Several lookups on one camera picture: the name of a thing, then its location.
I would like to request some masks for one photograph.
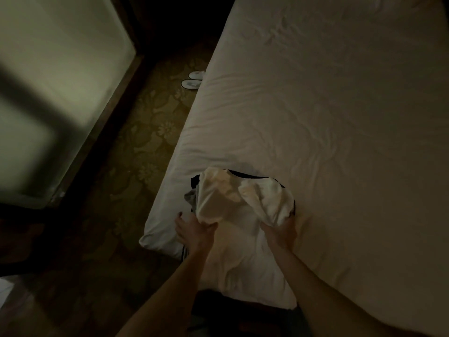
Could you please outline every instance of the carpeted floor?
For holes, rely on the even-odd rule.
[[[48,269],[6,277],[0,336],[114,336],[178,262],[142,249],[146,217],[194,101],[180,82],[204,70],[205,39],[159,61]]]

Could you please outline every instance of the white slipper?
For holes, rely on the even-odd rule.
[[[187,79],[181,82],[181,86],[188,90],[198,90],[200,85],[201,80]]]
[[[188,74],[188,77],[194,80],[202,80],[204,77],[204,73],[205,71],[193,71]]]

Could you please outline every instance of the person's left hand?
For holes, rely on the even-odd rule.
[[[194,214],[191,214],[190,220],[185,222],[181,215],[182,212],[179,212],[175,219],[177,240],[185,245],[191,254],[196,252],[209,254],[214,244],[218,223],[212,225],[200,223]]]

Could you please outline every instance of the person's right arm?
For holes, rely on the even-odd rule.
[[[387,326],[318,278],[291,251],[295,217],[279,227],[261,223],[274,258],[314,336],[419,336]]]

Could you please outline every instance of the person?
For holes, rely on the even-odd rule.
[[[218,224],[202,224],[193,214],[186,222],[181,215],[175,220],[176,232],[178,241],[189,250],[188,257],[129,319],[117,337],[185,335]],[[314,336],[422,336],[381,323],[319,279],[292,252],[297,236],[294,215],[278,227],[261,223],[261,228]]]

